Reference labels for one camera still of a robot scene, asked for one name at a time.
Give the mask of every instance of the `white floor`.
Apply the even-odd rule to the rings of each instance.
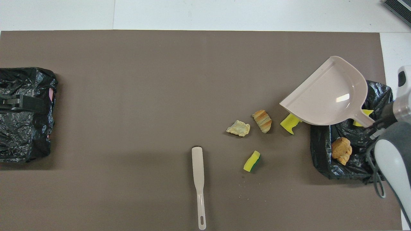
[[[394,96],[411,65],[411,27],[380,0],[0,0],[0,31],[112,29],[379,32]]]

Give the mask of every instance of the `dustpan handle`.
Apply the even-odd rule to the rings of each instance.
[[[363,127],[370,127],[372,126],[372,124],[375,122],[373,119],[371,119],[369,116],[367,116],[366,114],[364,114],[364,112],[362,110],[360,110],[359,112],[357,112],[355,115],[353,115],[351,117],[352,119],[354,119],[355,121],[357,121],[358,123],[360,123]]]

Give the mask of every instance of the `black clip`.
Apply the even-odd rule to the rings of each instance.
[[[22,94],[0,95],[0,110],[47,112],[42,99]]]

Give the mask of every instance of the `bread piece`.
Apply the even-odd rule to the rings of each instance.
[[[252,114],[252,117],[263,133],[267,133],[270,130],[272,120],[265,110],[256,111]]]
[[[245,136],[250,132],[250,125],[237,120],[233,125],[227,128],[226,132],[238,136]]]
[[[341,137],[331,144],[332,157],[337,159],[342,165],[346,165],[353,152],[350,140]]]

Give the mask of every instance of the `brush handle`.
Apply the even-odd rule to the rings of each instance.
[[[206,228],[206,211],[203,192],[197,192],[197,212],[199,215],[199,229],[204,230]]]

